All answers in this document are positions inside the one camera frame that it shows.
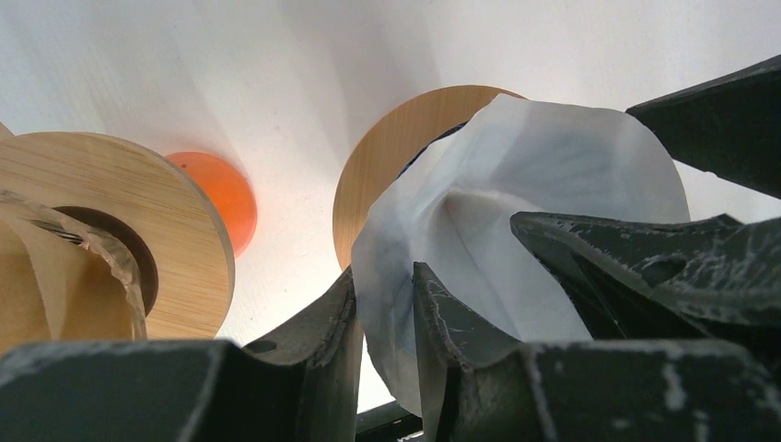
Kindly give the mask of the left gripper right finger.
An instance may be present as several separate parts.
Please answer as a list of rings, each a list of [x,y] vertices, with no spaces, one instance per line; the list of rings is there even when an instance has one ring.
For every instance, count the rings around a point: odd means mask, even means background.
[[[776,441],[780,390],[713,340],[523,343],[414,265],[429,441]]]

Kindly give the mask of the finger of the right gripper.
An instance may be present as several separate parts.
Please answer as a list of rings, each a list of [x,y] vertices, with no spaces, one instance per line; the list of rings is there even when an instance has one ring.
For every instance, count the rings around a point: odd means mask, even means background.
[[[626,110],[670,156],[780,197],[780,57]]]
[[[519,212],[518,241],[607,339],[720,339],[780,363],[780,222],[648,224]]]

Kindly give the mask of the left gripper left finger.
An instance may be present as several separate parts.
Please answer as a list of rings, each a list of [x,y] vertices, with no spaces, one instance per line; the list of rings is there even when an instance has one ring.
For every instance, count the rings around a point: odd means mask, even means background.
[[[263,337],[72,341],[1,361],[5,441],[351,441],[362,332],[353,276]]]

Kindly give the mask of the wooden dripper ring holder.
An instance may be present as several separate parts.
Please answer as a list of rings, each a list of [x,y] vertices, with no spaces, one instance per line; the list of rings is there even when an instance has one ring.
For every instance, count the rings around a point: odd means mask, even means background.
[[[55,207],[111,215],[157,267],[153,339],[212,339],[235,285],[227,229],[200,188],[160,154],[106,134],[44,132],[1,142],[1,187]]]

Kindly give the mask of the white paper coffee filter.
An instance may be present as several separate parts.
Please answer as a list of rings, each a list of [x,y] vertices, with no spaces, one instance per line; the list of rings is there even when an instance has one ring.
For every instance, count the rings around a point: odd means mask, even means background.
[[[408,412],[421,400],[413,268],[522,342],[587,341],[564,289],[511,231],[519,212],[640,223],[690,218],[659,139],[617,110],[500,95],[430,145],[374,202],[352,249],[357,312],[374,368]]]

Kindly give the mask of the orange glass carafe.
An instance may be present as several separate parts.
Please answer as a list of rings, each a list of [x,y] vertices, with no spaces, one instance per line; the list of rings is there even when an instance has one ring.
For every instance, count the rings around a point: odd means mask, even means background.
[[[258,222],[258,208],[250,183],[221,157],[203,152],[166,156],[205,193],[220,215],[238,258],[250,245]]]

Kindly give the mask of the blue glass dripper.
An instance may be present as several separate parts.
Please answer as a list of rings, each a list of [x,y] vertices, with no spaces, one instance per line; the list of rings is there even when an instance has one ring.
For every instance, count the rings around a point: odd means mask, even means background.
[[[442,140],[442,139],[445,139],[445,138],[448,138],[448,137],[452,136],[452,135],[453,135],[453,134],[455,134],[456,132],[460,131],[460,130],[461,130],[461,129],[462,129],[462,128],[463,128],[463,127],[464,127],[464,126],[467,124],[467,123],[468,123],[468,121],[461,122],[461,123],[459,123],[459,124],[457,124],[457,125],[455,125],[455,126],[453,126],[453,127],[449,128],[447,131],[443,132],[442,134],[440,134],[439,136],[437,136],[437,137],[436,137],[436,138],[434,138],[433,140],[429,141],[429,142],[428,142],[426,145],[424,145],[424,146],[423,146],[423,147],[422,147],[422,148],[421,148],[421,149],[420,149],[420,150],[419,150],[419,151],[418,151],[418,152],[417,152],[417,153],[416,153],[416,154],[415,154],[415,155],[414,155],[414,156],[413,156],[413,157],[412,157],[412,158],[411,158],[411,159],[410,159],[410,160],[409,160],[409,161],[408,161],[406,164],[405,164],[405,166],[404,166],[404,167],[401,169],[401,171],[400,171],[400,172],[399,172],[399,174],[396,176],[396,178],[397,178],[397,179],[399,179],[399,178],[401,177],[401,175],[403,175],[403,174],[406,172],[406,170],[407,170],[409,167],[411,167],[411,166],[414,164],[414,162],[415,162],[415,161],[416,161],[416,160],[417,160],[417,159],[418,159],[420,156],[422,156],[422,155],[424,154],[424,152],[425,152],[425,151],[426,151],[426,150],[427,150],[427,149],[428,149],[428,148],[429,148],[429,147],[430,147],[432,144],[434,144],[435,142],[438,142],[438,141],[440,141],[440,140]]]

